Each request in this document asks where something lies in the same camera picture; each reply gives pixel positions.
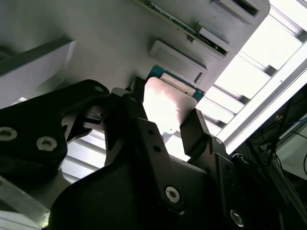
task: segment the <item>screw hole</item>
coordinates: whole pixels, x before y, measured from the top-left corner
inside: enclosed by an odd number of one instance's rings
[[[231,179],[228,178],[227,181],[230,185],[235,186],[234,182]]]
[[[154,149],[156,152],[161,152],[161,149],[160,149],[159,146],[154,145],[154,146],[153,146],[153,149]]]
[[[11,131],[3,130],[3,131],[0,132],[0,135],[4,136],[4,137],[10,137],[12,135],[12,133],[11,133]]]
[[[43,141],[42,141],[42,144],[43,144],[43,145],[48,145],[48,146],[51,146],[51,145],[52,145],[52,143],[51,143],[50,140],[43,140]]]

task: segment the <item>bolt head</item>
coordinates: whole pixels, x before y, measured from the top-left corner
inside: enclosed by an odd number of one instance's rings
[[[240,228],[244,227],[243,219],[235,210],[230,210],[230,217]]]
[[[58,143],[54,138],[41,137],[36,141],[36,146],[41,151],[51,152],[58,146]]]
[[[167,198],[172,202],[172,203],[178,203],[180,200],[180,194],[177,191],[177,189],[175,189],[174,187],[167,187],[165,190],[165,194],[167,196]]]
[[[219,138],[215,138],[215,141],[216,141],[218,144],[220,144],[220,145],[223,144],[223,142],[222,142]]]
[[[0,141],[14,140],[17,137],[17,131],[11,127],[0,127]]]

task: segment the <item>black cable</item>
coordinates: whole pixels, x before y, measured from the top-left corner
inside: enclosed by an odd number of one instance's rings
[[[284,126],[284,124],[285,124],[285,121],[286,121],[286,118],[287,118],[289,109],[290,109],[290,107],[291,107],[291,102],[292,102],[291,100],[288,102],[288,105],[287,105],[287,107],[286,107],[286,109],[285,109],[285,111],[284,111],[284,113],[283,113],[282,121],[280,122],[280,125],[279,125],[278,130],[277,130],[277,133],[276,133],[276,140],[275,140],[275,141],[273,142],[273,144],[272,144],[272,148],[271,148],[269,157],[268,157],[268,159],[267,159],[267,162],[265,163],[265,166],[270,165],[273,156],[276,155],[276,148],[277,148],[279,136],[282,134],[283,126]]]

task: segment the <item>metal frame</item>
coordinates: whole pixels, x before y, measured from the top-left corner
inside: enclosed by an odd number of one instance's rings
[[[283,65],[234,119],[217,135],[232,153],[274,112],[307,83],[307,43]]]

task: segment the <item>metal plate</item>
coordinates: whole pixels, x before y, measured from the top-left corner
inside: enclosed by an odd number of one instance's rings
[[[161,134],[174,134],[196,104],[194,98],[158,78],[149,78],[145,85],[143,105]]]

